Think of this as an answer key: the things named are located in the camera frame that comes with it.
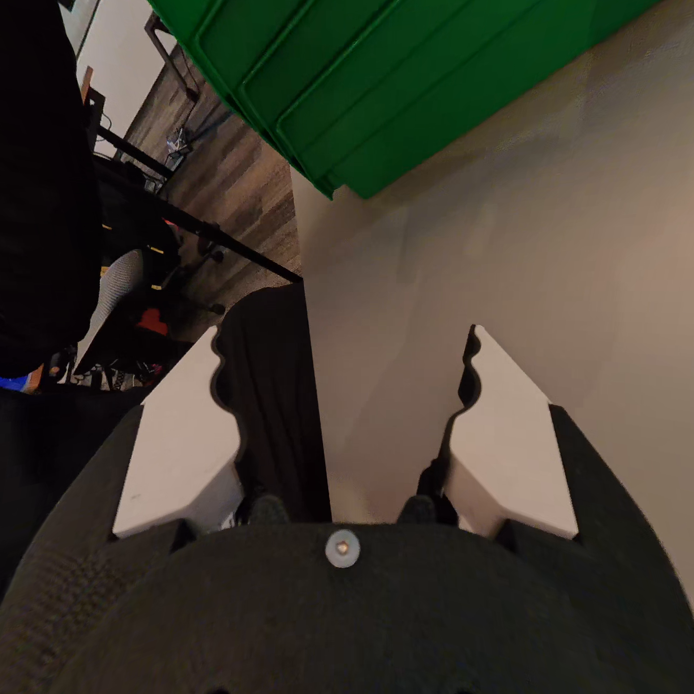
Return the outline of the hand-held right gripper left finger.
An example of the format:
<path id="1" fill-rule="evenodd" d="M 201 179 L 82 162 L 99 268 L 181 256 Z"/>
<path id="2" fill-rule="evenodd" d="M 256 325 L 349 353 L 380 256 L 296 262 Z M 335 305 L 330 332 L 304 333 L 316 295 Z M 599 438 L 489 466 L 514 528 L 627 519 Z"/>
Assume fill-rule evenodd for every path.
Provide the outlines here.
<path id="1" fill-rule="evenodd" d="M 243 438 L 214 390 L 223 358 L 210 327 L 143 401 L 112 533 L 120 539 L 183 520 L 226 530 L 244 498 L 235 467 Z"/>

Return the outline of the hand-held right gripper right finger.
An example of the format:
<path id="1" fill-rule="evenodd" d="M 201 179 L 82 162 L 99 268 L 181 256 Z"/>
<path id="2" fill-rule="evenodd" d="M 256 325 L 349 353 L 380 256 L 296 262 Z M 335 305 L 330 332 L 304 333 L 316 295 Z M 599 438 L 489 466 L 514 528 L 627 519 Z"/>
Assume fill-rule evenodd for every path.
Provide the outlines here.
<path id="1" fill-rule="evenodd" d="M 444 521 L 494 537 L 516 521 L 573 540 L 578 524 L 551 401 L 481 325 L 468 332 L 434 474 Z"/>

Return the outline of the grey mesh chair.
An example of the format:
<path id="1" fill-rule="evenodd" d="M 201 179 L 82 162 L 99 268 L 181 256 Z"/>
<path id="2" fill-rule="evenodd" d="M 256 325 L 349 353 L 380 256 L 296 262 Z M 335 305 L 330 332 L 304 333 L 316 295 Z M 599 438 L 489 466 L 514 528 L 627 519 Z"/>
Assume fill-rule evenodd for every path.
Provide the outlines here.
<path id="1" fill-rule="evenodd" d="M 109 317 L 120 305 L 160 308 L 166 301 L 167 283 L 180 268 L 178 254 L 145 246 L 128 251 L 103 272 L 97 306 L 86 335 L 76 346 L 73 374 L 91 370 L 88 353 Z"/>

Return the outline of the black table frame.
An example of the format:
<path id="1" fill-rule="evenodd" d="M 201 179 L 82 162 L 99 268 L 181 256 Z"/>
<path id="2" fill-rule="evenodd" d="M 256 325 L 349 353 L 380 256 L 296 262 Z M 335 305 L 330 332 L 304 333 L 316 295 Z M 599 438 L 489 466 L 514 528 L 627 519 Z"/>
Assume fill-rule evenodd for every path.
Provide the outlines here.
<path id="1" fill-rule="evenodd" d="M 295 224 L 289 165 L 238 117 L 230 117 L 198 138 L 176 169 L 173 182 L 158 193 L 145 187 L 138 160 L 94 154 L 104 221 L 116 231 L 172 257 L 176 233 L 195 236 L 203 256 L 228 250 L 247 263 L 289 282 L 301 282 L 290 269 L 260 251 L 260 245 Z"/>

